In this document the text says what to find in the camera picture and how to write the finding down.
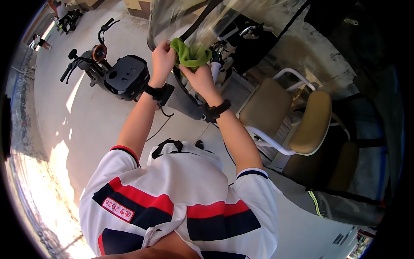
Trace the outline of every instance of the green towel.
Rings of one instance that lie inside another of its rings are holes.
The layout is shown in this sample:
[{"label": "green towel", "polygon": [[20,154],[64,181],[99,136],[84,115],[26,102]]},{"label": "green towel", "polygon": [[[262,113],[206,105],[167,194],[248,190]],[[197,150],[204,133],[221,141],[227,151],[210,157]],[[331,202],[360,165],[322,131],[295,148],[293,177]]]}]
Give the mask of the green towel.
[{"label": "green towel", "polygon": [[193,72],[195,72],[198,67],[209,62],[212,56],[212,52],[209,48],[197,45],[188,47],[180,38],[173,39],[170,48],[173,48],[178,54],[176,66],[181,64],[188,67]]}]

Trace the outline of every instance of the black scooter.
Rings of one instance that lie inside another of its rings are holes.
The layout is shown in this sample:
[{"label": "black scooter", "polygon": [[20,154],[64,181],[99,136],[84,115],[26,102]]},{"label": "black scooter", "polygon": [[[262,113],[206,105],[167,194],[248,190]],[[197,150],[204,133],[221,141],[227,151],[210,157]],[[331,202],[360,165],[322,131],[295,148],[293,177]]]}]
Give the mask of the black scooter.
[{"label": "black scooter", "polygon": [[67,12],[68,19],[65,20],[65,22],[58,27],[58,31],[65,27],[67,31],[74,31],[76,29],[76,23],[79,17],[81,17],[83,14],[80,12],[79,9],[75,10],[68,10]]},{"label": "black scooter", "polygon": [[137,101],[137,96],[143,93],[143,87],[149,82],[147,62],[138,56],[127,55],[119,58],[113,67],[108,64],[105,59],[107,48],[105,46],[104,33],[119,20],[112,22],[113,18],[102,25],[98,33],[99,45],[95,45],[93,49],[84,52],[80,57],[77,56],[75,48],[69,53],[68,57],[73,59],[73,61],[67,66],[60,81],[63,82],[69,73],[66,80],[67,83],[72,71],[79,67],[81,70],[86,71],[86,74],[91,79],[91,87],[97,84],[119,99]]}]

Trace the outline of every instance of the watch strap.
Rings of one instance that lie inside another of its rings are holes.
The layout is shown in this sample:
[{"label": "watch strap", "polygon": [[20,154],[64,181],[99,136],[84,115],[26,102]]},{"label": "watch strap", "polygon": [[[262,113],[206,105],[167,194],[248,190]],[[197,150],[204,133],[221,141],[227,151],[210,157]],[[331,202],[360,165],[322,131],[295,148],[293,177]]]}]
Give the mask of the watch strap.
[{"label": "watch strap", "polygon": [[144,92],[146,92],[149,95],[152,95],[152,98],[156,101],[159,101],[162,99],[162,89],[161,88],[152,88],[148,84],[145,84],[142,88]]},{"label": "watch strap", "polygon": [[210,113],[211,118],[217,119],[217,118],[220,118],[220,114],[227,111],[230,108],[230,106],[231,106],[231,103],[229,99],[225,99],[221,105],[217,107],[215,106],[209,107],[208,111]]}]

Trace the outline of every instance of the shirt sleeve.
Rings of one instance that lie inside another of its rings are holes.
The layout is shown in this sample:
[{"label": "shirt sleeve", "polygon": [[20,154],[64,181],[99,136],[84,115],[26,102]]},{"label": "shirt sleeve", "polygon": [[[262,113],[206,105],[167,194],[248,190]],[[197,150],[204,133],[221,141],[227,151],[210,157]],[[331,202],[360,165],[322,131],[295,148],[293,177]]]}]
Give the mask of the shirt sleeve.
[{"label": "shirt sleeve", "polygon": [[237,175],[231,188],[252,210],[269,238],[277,243],[277,208],[273,186],[264,170],[248,168]]},{"label": "shirt sleeve", "polygon": [[125,146],[115,146],[111,148],[111,150],[102,158],[86,185],[82,199],[91,197],[115,177],[137,169],[138,167],[138,158],[132,150]]}]

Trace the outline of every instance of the white metal chair frame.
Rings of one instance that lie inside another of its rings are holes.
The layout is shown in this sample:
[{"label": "white metal chair frame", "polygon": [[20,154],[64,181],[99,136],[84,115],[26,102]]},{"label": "white metal chair frame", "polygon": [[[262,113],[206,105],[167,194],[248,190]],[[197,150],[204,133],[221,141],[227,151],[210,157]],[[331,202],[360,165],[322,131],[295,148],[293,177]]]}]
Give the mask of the white metal chair frame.
[{"label": "white metal chair frame", "polygon": [[[315,91],[316,88],[309,82],[309,80],[307,80],[304,76],[302,76],[298,71],[292,69],[292,68],[284,68],[282,69],[279,73],[277,73],[274,77],[273,80],[276,80],[278,78],[280,78],[283,74],[285,74],[286,72],[290,72],[292,74],[294,74],[295,76],[297,76],[297,78],[300,79],[299,82],[297,82],[296,84],[290,86],[289,88],[286,89],[286,91],[291,92],[293,90],[295,90],[296,88],[302,86],[302,85],[307,85],[309,86],[309,88],[312,91]],[[249,98],[246,100],[246,102],[242,105],[242,107],[239,109],[239,111],[237,112],[237,116],[239,115],[240,111],[243,109],[243,107],[246,105],[246,103],[249,101],[249,99],[252,97],[252,95],[254,94],[254,92],[249,96]],[[291,124],[291,126],[293,125],[297,125],[300,122],[294,122]],[[257,135],[259,138],[263,139],[263,140],[254,140],[255,144],[258,146],[264,146],[264,147],[272,147],[272,148],[276,148],[280,153],[284,154],[284,155],[294,155],[294,154],[300,154],[300,155],[313,155],[318,149],[319,147],[322,145],[323,141],[325,140],[326,134],[328,132],[328,129],[330,126],[336,126],[336,125],[340,125],[340,123],[331,123],[328,128],[326,129],[325,132],[325,136],[323,137],[321,143],[319,144],[319,146],[311,153],[309,154],[301,154],[301,153],[296,153],[296,151],[290,150],[290,149],[286,149],[284,147],[282,147],[282,145],[280,145],[278,142],[276,142],[274,139],[272,139],[271,137],[269,137],[268,135],[266,135],[264,132],[262,132],[260,129],[258,128],[254,128],[251,126],[246,126],[246,130],[248,132],[251,132],[255,135]],[[349,133],[347,131],[347,129],[344,128],[344,131],[347,133],[348,136],[348,140],[350,139]]]}]

